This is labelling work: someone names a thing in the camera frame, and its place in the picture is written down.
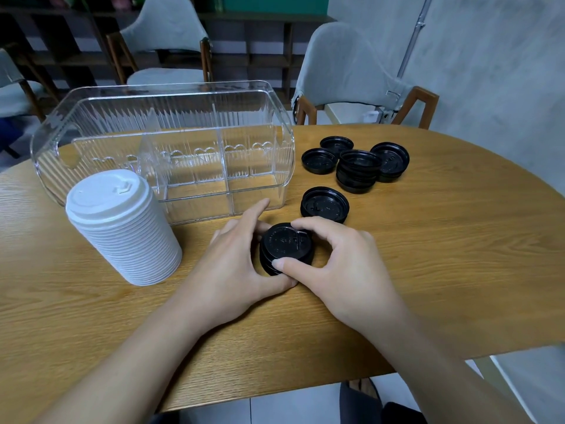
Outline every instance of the dark shelving unit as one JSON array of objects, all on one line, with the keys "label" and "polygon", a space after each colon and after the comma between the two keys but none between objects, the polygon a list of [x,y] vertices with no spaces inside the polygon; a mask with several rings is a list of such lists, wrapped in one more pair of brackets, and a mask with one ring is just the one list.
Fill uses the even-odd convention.
[{"label": "dark shelving unit", "polygon": [[[28,14],[39,29],[47,51],[33,51],[19,28],[14,14]],[[63,77],[71,88],[80,86],[95,86],[94,76],[90,67],[111,67],[112,74],[117,80],[117,74],[113,65],[106,35],[120,29],[117,19],[129,17],[134,20],[138,12],[81,12],[72,9],[55,8],[22,8],[0,6],[0,43],[18,42],[27,50],[33,61],[40,67],[48,67]],[[75,39],[67,21],[66,16],[80,16],[88,20],[93,34],[98,41],[101,52],[82,52]],[[304,60],[303,55],[294,55],[293,29],[300,22],[312,24],[323,24],[332,22],[329,16],[318,16],[311,14],[278,14],[278,13],[255,13],[255,12],[223,12],[223,13],[199,13],[198,17],[206,27],[207,21],[240,21],[245,24],[254,21],[276,21],[284,24],[283,53],[280,55],[252,54],[250,52],[249,38],[245,36],[246,53],[244,54],[216,54],[212,49],[213,67],[234,68],[281,68],[282,88],[276,89],[281,100],[288,104],[293,89],[291,88],[292,70],[300,69]],[[134,54],[134,58],[140,68],[168,67],[168,68],[190,68],[201,67],[200,54],[185,54],[168,51],[158,51],[155,54]],[[16,59],[16,63],[22,65],[22,59]],[[130,67],[125,57],[120,59],[125,67]]]}]

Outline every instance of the hand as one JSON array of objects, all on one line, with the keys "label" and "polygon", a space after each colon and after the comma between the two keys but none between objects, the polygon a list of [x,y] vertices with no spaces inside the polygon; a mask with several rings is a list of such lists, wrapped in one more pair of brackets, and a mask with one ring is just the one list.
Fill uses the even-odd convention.
[{"label": "hand", "polygon": [[338,320],[367,336],[403,304],[370,233],[321,217],[297,219],[292,226],[327,240],[332,255],[323,268],[290,257],[274,260],[273,267],[306,285]]},{"label": "hand", "polygon": [[282,293],[297,282],[284,274],[260,276],[251,263],[251,240],[271,227],[258,217],[268,199],[232,219],[216,231],[204,256],[198,261],[177,294],[198,309],[204,331],[243,314],[257,301]]}]

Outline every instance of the transparent storage box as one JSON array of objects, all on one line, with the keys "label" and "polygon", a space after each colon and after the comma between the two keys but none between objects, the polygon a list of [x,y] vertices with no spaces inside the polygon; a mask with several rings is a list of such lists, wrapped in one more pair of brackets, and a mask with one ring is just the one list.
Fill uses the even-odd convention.
[{"label": "transparent storage box", "polygon": [[294,170],[290,119],[263,81],[83,87],[34,134],[46,191],[64,205],[81,179],[125,168],[147,179],[171,224],[280,208]]}]

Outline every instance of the white cup lid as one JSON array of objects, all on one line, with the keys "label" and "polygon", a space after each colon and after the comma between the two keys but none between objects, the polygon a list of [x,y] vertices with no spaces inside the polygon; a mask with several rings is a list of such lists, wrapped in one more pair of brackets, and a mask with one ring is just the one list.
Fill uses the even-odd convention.
[{"label": "white cup lid", "polygon": [[130,170],[108,170],[83,178],[69,191],[65,209],[70,220],[98,224],[141,206],[149,184]]}]

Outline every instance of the wooden table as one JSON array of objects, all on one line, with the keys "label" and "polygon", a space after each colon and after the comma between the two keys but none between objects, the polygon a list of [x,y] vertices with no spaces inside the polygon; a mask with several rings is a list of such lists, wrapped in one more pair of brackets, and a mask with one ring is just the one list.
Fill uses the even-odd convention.
[{"label": "wooden table", "polygon": [[[399,292],[465,358],[565,340],[565,199],[482,148],[386,125],[296,127],[297,166],[284,208],[300,216],[315,176],[300,155],[327,135],[357,148],[394,141],[411,162],[396,183],[344,194],[346,224],[370,231]],[[26,422],[110,354],[162,304],[226,219],[175,228],[184,249],[167,281],[126,283],[67,222],[31,162],[0,175],[0,421]],[[328,257],[318,247],[315,266]],[[164,402],[176,409],[391,372],[305,287],[202,339]]]}]

